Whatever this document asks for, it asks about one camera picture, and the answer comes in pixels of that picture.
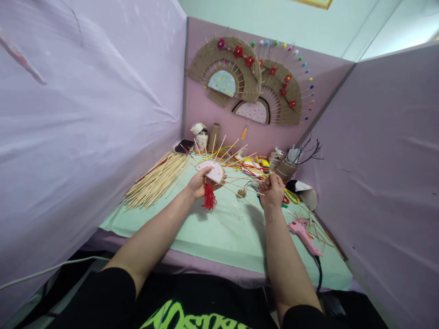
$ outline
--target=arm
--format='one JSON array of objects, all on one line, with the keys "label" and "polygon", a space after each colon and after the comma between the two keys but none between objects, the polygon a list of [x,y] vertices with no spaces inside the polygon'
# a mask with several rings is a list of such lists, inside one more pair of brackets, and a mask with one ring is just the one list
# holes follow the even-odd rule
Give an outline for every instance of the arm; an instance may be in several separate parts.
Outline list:
[{"label": "arm", "polygon": [[284,185],[276,174],[259,183],[265,211],[268,274],[274,291],[279,323],[293,306],[310,305],[321,311],[305,265],[294,246],[282,214]]},{"label": "arm", "polygon": [[204,197],[204,175],[212,167],[199,171],[161,212],[140,228],[114,255],[103,270],[120,267],[134,280],[136,297],[151,270],[174,241],[196,199]]}]

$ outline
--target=pen holder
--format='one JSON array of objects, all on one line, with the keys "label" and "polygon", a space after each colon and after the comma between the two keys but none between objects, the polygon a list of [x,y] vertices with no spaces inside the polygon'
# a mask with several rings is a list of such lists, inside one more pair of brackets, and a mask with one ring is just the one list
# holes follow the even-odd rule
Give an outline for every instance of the pen holder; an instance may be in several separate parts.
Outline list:
[{"label": "pen holder", "polygon": [[287,159],[283,159],[282,162],[277,167],[275,173],[280,176],[283,182],[290,180],[290,178],[296,173],[299,169],[298,166],[290,163]]}]

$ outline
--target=black shirt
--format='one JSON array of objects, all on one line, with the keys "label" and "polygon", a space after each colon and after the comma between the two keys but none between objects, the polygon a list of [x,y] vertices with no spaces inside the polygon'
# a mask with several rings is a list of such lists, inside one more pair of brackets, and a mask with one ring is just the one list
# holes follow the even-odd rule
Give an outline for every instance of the black shirt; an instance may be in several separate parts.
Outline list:
[{"label": "black shirt", "polygon": [[[48,328],[273,328],[262,289],[244,289],[217,276],[151,273],[137,300],[125,270],[106,269],[87,280]],[[291,308],[283,328],[328,328],[311,306]]]}]

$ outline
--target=power cord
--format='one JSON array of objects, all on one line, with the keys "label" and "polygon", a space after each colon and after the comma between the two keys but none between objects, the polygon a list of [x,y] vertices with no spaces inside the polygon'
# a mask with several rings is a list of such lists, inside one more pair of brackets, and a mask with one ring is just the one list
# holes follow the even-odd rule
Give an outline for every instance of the power cord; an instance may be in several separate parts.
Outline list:
[{"label": "power cord", "polygon": [[23,282],[23,281],[35,278],[36,276],[40,276],[40,275],[42,275],[44,273],[56,270],[57,268],[61,267],[62,265],[73,264],[73,263],[80,263],[82,261],[86,261],[86,260],[90,260],[90,259],[108,260],[108,261],[110,260],[109,258],[99,257],[99,256],[91,256],[91,257],[83,258],[83,259],[80,259],[80,260],[68,260],[68,261],[65,261],[65,262],[63,262],[61,264],[52,266],[51,268],[48,268],[47,270],[43,270],[41,272],[38,272],[38,273],[35,273],[35,274],[31,274],[29,276],[22,277],[21,279],[17,279],[17,280],[11,281],[9,283],[6,283],[6,284],[0,286],[0,290],[3,290],[5,288],[10,287],[12,285],[15,285],[17,283],[20,283],[20,282]]},{"label": "power cord", "polygon": [[318,295],[321,289],[321,281],[323,279],[323,273],[321,271],[321,263],[320,263],[320,257],[319,256],[315,256],[316,258],[316,262],[317,262],[317,267],[319,268],[319,285],[317,286],[317,290],[316,290],[316,294]]}]

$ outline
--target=hot glue gun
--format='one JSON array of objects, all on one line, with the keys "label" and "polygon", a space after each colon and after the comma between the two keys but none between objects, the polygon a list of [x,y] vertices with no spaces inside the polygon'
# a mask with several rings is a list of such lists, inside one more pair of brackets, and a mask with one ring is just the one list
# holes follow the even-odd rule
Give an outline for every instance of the hot glue gun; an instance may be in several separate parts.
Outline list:
[{"label": "hot glue gun", "polygon": [[319,257],[323,256],[323,253],[312,243],[306,228],[302,224],[299,222],[292,222],[291,224],[288,224],[288,228],[292,234],[299,236],[300,240],[302,240],[303,244],[312,255]]}]

